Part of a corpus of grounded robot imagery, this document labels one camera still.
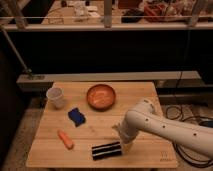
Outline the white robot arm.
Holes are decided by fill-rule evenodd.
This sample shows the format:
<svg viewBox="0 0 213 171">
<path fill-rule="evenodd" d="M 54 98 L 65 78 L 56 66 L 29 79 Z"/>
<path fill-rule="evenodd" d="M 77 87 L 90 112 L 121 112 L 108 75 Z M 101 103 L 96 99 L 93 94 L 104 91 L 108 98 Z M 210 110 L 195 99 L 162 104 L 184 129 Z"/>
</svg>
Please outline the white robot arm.
<svg viewBox="0 0 213 171">
<path fill-rule="evenodd" d="M 213 129 L 170 120 L 155 113 L 154 105 L 141 99 L 116 125 L 121 141 L 132 142 L 140 131 L 151 133 L 213 159 Z"/>
</svg>

